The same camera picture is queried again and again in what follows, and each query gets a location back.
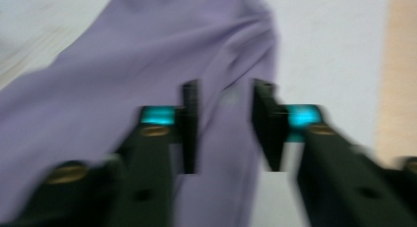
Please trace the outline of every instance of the beige surface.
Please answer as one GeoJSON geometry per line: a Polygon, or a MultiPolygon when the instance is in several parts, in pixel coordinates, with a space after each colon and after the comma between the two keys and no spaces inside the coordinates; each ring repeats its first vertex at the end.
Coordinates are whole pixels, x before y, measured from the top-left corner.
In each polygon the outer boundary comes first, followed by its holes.
{"type": "Polygon", "coordinates": [[[390,0],[377,156],[417,156],[417,0],[390,0]]]}

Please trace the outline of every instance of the white surface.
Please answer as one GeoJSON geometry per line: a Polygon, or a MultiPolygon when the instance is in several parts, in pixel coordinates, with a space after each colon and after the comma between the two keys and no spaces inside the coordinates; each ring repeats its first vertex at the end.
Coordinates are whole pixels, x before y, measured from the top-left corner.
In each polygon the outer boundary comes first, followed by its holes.
{"type": "MultiPolygon", "coordinates": [[[[374,146],[387,0],[267,1],[281,36],[279,97],[324,105],[337,127],[374,146]]],[[[50,64],[107,2],[0,0],[0,88],[50,64]]],[[[287,178],[261,174],[254,227],[306,225],[287,178]]]]}

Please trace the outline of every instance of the teal light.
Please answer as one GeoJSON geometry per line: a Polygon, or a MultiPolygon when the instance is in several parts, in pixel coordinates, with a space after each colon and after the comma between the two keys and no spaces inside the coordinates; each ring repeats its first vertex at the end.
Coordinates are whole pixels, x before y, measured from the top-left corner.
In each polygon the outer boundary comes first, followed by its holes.
{"type": "Polygon", "coordinates": [[[302,131],[312,123],[323,121],[319,109],[314,105],[286,105],[286,108],[290,127],[288,142],[302,142],[302,131]]]}
{"type": "Polygon", "coordinates": [[[141,122],[160,126],[172,126],[175,123],[175,108],[172,106],[146,107],[143,111],[141,122]]]}

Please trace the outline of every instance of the garment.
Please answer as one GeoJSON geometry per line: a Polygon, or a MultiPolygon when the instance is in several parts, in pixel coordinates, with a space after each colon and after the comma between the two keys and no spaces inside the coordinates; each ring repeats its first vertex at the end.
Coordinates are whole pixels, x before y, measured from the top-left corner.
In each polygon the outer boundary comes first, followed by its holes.
{"type": "Polygon", "coordinates": [[[275,36],[261,0],[111,0],[47,69],[0,91],[0,223],[66,160],[100,162],[144,105],[178,105],[201,80],[198,175],[175,226],[248,226],[260,148],[252,78],[272,79],[275,36]]]}

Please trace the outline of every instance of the folded cloth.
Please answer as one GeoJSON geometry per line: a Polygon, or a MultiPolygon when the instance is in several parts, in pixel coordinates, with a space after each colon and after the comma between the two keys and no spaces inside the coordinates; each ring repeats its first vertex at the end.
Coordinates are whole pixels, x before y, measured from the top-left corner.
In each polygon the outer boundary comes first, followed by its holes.
{"type": "Polygon", "coordinates": [[[175,226],[245,227],[259,167],[252,78],[272,79],[275,37],[260,0],[111,0],[47,69],[0,91],[0,223],[52,165],[100,162],[144,105],[178,105],[202,85],[198,171],[175,226]]]}

